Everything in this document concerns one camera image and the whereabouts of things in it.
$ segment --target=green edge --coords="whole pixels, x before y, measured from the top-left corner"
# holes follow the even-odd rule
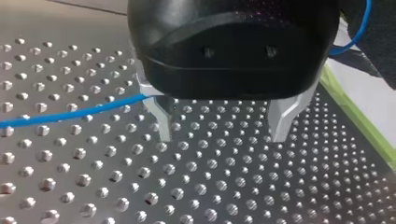
[[[388,165],[393,170],[396,170],[396,148],[391,145],[374,124],[364,116],[355,103],[347,96],[327,64],[323,68],[320,83],[335,102],[341,106],[347,116],[355,123]]]

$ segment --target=perforated metal plate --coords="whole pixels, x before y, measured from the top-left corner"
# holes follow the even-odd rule
[[[0,3],[0,118],[137,94],[122,16]],[[394,176],[319,88],[284,144],[265,102],[175,100],[174,141],[141,104],[3,130],[0,223],[394,223]]]

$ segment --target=blue cable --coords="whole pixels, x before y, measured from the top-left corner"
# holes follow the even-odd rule
[[[138,94],[133,97],[128,97],[122,100],[114,101],[108,104],[99,105],[95,107],[90,107],[86,109],[80,109],[74,112],[67,112],[62,114],[53,114],[53,115],[44,115],[44,116],[37,116],[32,117],[29,119],[9,119],[9,120],[2,120],[0,121],[0,129],[5,129],[7,127],[23,127],[35,124],[42,124],[42,123],[51,123],[51,122],[58,122],[61,120],[67,119],[78,119],[83,118],[88,115],[98,114],[107,110],[112,110],[124,105],[133,105],[137,102],[143,101],[150,96],[145,96],[143,94]]]
[[[355,37],[352,39],[352,41],[350,41],[349,44],[347,44],[341,48],[331,49],[330,55],[335,56],[335,55],[342,54],[342,53],[346,52],[347,50],[349,50],[350,48],[352,48],[352,46],[356,45],[359,41],[361,41],[361,38],[363,37],[364,33],[366,32],[367,25],[370,20],[371,12],[372,12],[372,0],[367,0],[366,1],[366,9],[364,11],[363,20],[361,22],[361,28],[359,28],[359,31],[356,33]]]

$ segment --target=metal table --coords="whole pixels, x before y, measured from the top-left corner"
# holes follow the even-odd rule
[[[0,2],[0,119],[137,94],[126,18]],[[319,87],[284,144],[265,102],[141,104],[2,131],[0,223],[395,223],[393,172]]]

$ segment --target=mounting hole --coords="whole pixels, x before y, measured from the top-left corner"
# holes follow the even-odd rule
[[[215,56],[215,51],[209,46],[203,46],[201,51],[207,59],[211,59]]]
[[[278,54],[278,48],[272,45],[267,45],[264,47],[264,52],[269,59],[272,59]]]

